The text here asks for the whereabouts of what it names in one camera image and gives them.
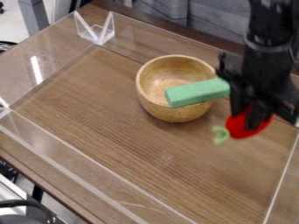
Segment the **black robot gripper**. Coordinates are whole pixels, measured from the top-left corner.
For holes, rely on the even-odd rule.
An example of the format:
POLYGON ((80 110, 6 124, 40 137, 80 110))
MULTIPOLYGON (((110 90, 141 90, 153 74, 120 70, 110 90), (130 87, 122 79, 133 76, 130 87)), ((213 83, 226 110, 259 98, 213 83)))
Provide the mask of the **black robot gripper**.
POLYGON ((299 87, 291 78, 289 45, 245 45, 243 55, 218 54, 217 76, 229 85, 229 109, 245 108, 245 130, 256 130, 271 115, 299 123, 299 87))

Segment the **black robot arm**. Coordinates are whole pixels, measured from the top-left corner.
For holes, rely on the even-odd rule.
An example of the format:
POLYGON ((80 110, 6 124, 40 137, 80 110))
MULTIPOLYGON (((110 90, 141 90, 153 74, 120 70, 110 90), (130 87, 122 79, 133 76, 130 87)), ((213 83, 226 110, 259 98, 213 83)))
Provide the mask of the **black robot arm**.
POLYGON ((218 55, 217 76, 228 82, 231 114, 256 130, 272 115, 299 124, 299 0, 248 0, 249 18, 240 56, 218 55))

